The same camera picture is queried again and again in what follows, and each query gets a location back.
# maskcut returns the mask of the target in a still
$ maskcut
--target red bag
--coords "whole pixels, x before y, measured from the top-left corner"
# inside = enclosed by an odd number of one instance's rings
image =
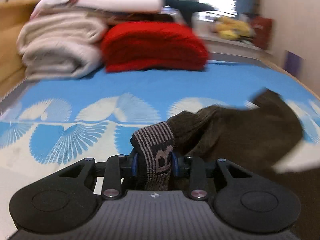
[[[208,60],[202,41],[177,23],[118,24],[106,34],[101,50],[107,72],[151,67],[202,70]]]
[[[261,49],[267,49],[271,38],[272,19],[257,16],[251,22],[251,27],[256,36],[253,38],[253,44]]]

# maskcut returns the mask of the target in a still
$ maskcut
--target bed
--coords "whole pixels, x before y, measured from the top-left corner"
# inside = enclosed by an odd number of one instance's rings
[[[0,237],[15,231],[8,204],[21,187],[86,157],[99,162],[128,155],[135,130],[183,110],[196,112],[213,104],[250,108],[249,98],[263,88],[279,93],[304,128],[303,140],[274,169],[284,173],[318,167],[319,99],[259,60],[219,53],[211,58],[215,60],[204,72],[106,74],[101,69],[79,80],[16,86],[0,102]]]

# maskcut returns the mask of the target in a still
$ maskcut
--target black circular pad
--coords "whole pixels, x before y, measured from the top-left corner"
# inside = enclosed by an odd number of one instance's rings
[[[54,177],[19,190],[9,210],[17,227],[42,234],[62,233],[83,224],[93,215],[98,202],[75,178]]]
[[[69,203],[68,194],[59,190],[46,190],[37,193],[32,199],[32,205],[45,212],[57,211]]]
[[[241,203],[247,209],[257,212],[269,212],[278,206],[276,196],[265,191],[249,191],[241,197]]]
[[[241,178],[221,189],[213,202],[229,225],[250,233],[287,229],[300,214],[300,201],[290,190],[267,179]]]

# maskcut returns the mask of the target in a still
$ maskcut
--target metal screw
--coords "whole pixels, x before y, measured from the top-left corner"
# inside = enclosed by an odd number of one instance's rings
[[[184,157],[185,162],[188,164],[192,163],[192,159],[193,159],[193,156],[190,156],[190,155],[187,155]]]
[[[202,189],[195,189],[191,192],[191,196],[194,198],[203,198],[207,195],[207,192]]]
[[[109,188],[109,189],[106,189],[103,194],[106,196],[106,197],[116,197],[119,195],[119,191],[117,191],[116,189],[114,188]]]
[[[118,154],[117,157],[119,159],[119,163],[124,163],[127,160],[127,155],[124,154]]]

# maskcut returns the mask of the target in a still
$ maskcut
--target yellow plush toy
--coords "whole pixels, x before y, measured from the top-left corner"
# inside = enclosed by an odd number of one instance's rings
[[[211,31],[218,33],[221,38],[228,40],[236,40],[239,39],[240,36],[251,36],[251,27],[249,24],[228,17],[218,19],[218,21],[211,26]]]
[[[232,30],[219,31],[218,34],[220,38],[226,40],[237,40],[240,38],[240,36]]]

